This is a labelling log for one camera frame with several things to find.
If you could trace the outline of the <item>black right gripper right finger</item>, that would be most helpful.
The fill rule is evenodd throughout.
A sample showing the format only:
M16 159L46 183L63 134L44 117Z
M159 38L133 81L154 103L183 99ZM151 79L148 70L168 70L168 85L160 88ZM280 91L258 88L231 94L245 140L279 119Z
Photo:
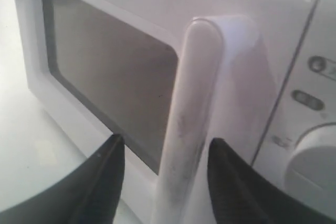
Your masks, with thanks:
M222 138L211 140L207 182L216 223L334 223L272 185Z

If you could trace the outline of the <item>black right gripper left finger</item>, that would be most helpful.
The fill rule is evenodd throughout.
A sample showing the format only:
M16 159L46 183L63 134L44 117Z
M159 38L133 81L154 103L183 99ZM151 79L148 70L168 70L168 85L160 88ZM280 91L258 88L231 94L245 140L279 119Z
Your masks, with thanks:
M124 180L124 139L111 135L41 193L1 211L1 223L113 223Z

